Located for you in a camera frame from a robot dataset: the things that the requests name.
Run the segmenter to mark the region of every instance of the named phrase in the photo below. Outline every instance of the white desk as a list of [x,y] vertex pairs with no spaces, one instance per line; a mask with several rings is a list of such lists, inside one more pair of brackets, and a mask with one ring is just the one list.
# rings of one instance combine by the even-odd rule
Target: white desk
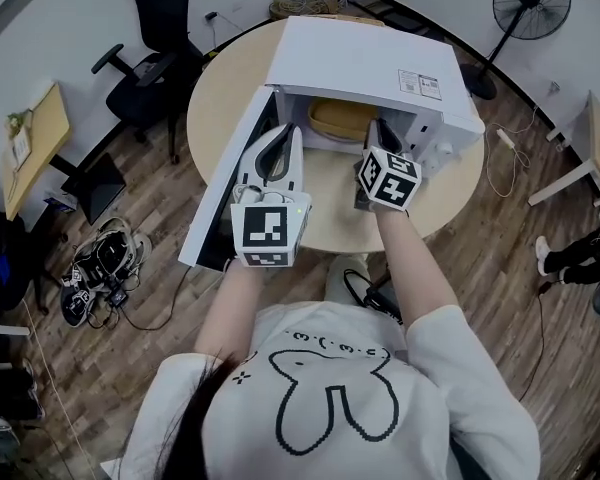
[[[573,171],[565,174],[562,178],[554,181],[542,190],[536,192],[529,198],[529,204],[535,206],[538,203],[550,198],[554,194],[564,190],[572,183],[575,183],[580,178],[587,174],[596,173],[600,180],[600,101],[595,95],[590,92],[587,105],[581,112],[574,112],[574,117],[568,122],[557,126],[547,135],[547,140],[553,140],[559,133],[566,129],[572,123],[581,118],[586,118],[587,133],[590,140],[589,158],[584,160],[582,164],[576,167]],[[600,198],[594,202],[594,206],[600,206]]]

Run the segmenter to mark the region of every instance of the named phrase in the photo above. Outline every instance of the fiducial marker cube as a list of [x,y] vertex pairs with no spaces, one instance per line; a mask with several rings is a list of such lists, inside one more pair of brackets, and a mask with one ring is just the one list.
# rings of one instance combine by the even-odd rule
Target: fiducial marker cube
[[402,155],[370,146],[363,153],[358,179],[371,201],[404,211],[422,182],[422,169]]

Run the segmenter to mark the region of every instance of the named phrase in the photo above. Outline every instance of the white sneaker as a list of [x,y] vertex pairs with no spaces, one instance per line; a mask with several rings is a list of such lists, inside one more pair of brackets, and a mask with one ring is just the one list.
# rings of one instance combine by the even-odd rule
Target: white sneaker
[[551,248],[547,243],[546,237],[540,235],[536,238],[536,258],[538,258],[538,272],[541,276],[546,276],[547,273],[544,271],[544,260],[547,259],[547,256],[551,252]]

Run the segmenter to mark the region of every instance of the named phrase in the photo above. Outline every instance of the chair armrest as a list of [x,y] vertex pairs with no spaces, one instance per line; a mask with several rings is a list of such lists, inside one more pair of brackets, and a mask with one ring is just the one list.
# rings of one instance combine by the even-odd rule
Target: chair armrest
[[169,66],[171,66],[178,54],[175,52],[167,53],[160,62],[153,66],[144,76],[138,81],[136,87],[147,87],[160,78]]
[[98,71],[102,69],[102,67],[109,63],[114,68],[122,71],[125,75],[129,75],[133,73],[133,69],[129,66],[125,61],[123,61],[120,57],[118,57],[118,52],[124,48],[122,43],[115,45],[111,50],[105,53],[98,62],[96,62],[91,68],[91,72],[95,75]]

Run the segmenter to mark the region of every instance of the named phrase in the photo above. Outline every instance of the pile of cables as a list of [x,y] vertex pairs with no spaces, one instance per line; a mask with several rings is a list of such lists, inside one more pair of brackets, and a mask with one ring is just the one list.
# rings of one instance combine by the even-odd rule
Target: pile of cables
[[269,5],[269,15],[282,20],[289,16],[335,14],[338,7],[338,0],[274,0]]

